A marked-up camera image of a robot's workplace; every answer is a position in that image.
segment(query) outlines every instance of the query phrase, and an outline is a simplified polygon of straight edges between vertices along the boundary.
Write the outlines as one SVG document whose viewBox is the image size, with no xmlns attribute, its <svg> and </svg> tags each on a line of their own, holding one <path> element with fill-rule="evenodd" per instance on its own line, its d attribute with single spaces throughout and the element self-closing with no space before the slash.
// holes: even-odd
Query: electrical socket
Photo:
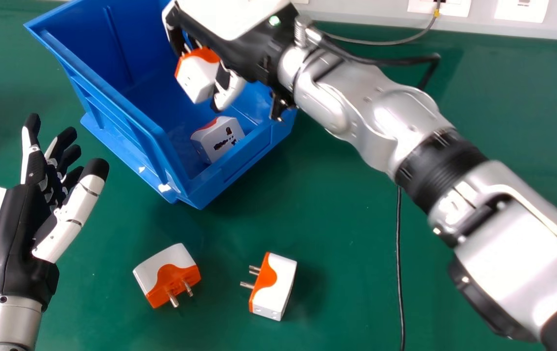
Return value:
<svg viewBox="0 0 557 351">
<path fill-rule="evenodd" d="M 432 14 L 437 7 L 436 0 L 409 0 L 408 12 Z M 439 13 L 443 16 L 467 17 L 470 14 L 472 0 L 441 0 Z"/>
<path fill-rule="evenodd" d="M 497 0 L 496 20 L 542 23 L 550 0 Z"/>
</svg>

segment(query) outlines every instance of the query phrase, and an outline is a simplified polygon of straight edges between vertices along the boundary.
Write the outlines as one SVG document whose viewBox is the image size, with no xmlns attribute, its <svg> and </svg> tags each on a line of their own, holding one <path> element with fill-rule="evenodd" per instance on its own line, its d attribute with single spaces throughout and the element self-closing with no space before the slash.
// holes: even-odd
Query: blue plastic bin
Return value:
<svg viewBox="0 0 557 351">
<path fill-rule="evenodd" d="M 238 118 L 245 138 L 203 163 L 190 136 L 216 114 L 174 78 L 167 2 L 75 0 L 25 26 L 62 63 L 86 111 L 81 123 L 168 202 L 202 209 L 290 133 L 296 111 L 270 120 L 270 90 L 247 84 L 221 114 Z"/>
</svg>

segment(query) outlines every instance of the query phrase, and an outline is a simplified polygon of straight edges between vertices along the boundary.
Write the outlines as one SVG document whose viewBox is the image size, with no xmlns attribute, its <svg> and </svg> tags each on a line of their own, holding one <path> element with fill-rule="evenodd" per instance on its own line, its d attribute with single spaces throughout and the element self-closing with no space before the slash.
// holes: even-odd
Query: robotic arm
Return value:
<svg viewBox="0 0 557 351">
<path fill-rule="evenodd" d="M 401 186 L 454 251 L 448 273 L 492 331 L 557 351 L 557 208 L 462 138 L 428 94 L 346 55 L 288 0 L 177 0 L 164 13 L 271 87 L 273 118 L 297 106 Z"/>
<path fill-rule="evenodd" d="M 69 127 L 43 154 L 40 117 L 22 128 L 20 185 L 0 187 L 0 351 L 35 348 L 40 319 L 56 292 L 58 258 L 100 195 L 109 164 L 100 158 L 67 172 L 81 152 Z"/>
</svg>

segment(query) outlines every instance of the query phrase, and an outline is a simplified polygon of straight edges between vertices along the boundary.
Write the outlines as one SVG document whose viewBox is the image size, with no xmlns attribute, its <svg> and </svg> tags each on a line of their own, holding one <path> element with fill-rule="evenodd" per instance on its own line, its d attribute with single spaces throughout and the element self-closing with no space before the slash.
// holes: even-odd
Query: green tabletop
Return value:
<svg viewBox="0 0 557 351">
<path fill-rule="evenodd" d="M 22 24 L 57 4 L 0 1 L 0 186 L 18 182 L 20 126 L 42 116 L 45 143 L 76 126 L 86 162 L 111 173 L 93 215 L 59 261 L 40 350 L 396 350 L 395 187 L 305 115 L 292 134 L 205 210 L 167 204 L 80 127 L 84 114 L 53 55 Z M 414 31 L 328 24 L 360 38 Z M 372 56 L 439 52 L 428 93 L 491 158 L 557 205 L 557 42 L 433 32 Z M 388 71 L 416 84 L 423 68 Z M 530 351 L 493 335 L 446 274 L 452 253 L 419 209 L 403 208 L 408 351 Z M 183 242 L 202 274 L 194 298 L 152 309 L 131 271 Z M 248 312 L 247 267 L 272 251 L 298 261 L 282 322 Z"/>
</svg>

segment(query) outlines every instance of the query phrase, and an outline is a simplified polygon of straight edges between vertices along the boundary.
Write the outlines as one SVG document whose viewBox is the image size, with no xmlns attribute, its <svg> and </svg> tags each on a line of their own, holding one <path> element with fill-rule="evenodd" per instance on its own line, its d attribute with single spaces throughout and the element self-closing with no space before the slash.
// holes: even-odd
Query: metal prong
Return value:
<svg viewBox="0 0 557 351">
<path fill-rule="evenodd" d="M 240 286 L 241 286 L 241 287 L 248 288 L 248 289 L 251 289 L 251 290 L 255 288 L 254 285 L 252 285 L 252 284 L 250 284 L 250 283 L 247 283 L 247 282 L 240 282 Z"/>
<path fill-rule="evenodd" d="M 184 280 L 183 284 L 185 285 L 185 289 L 187 290 L 187 295 L 190 295 L 190 297 L 194 296 L 194 293 L 192 292 L 192 288 L 190 287 L 189 284 L 187 284 L 187 282 Z"/>
<path fill-rule="evenodd" d="M 177 308 L 179 306 L 179 302 L 177 301 L 177 298 L 174 296 L 172 291 L 168 291 L 168 297 L 170 298 L 170 303 L 172 304 L 172 307 Z"/>
</svg>

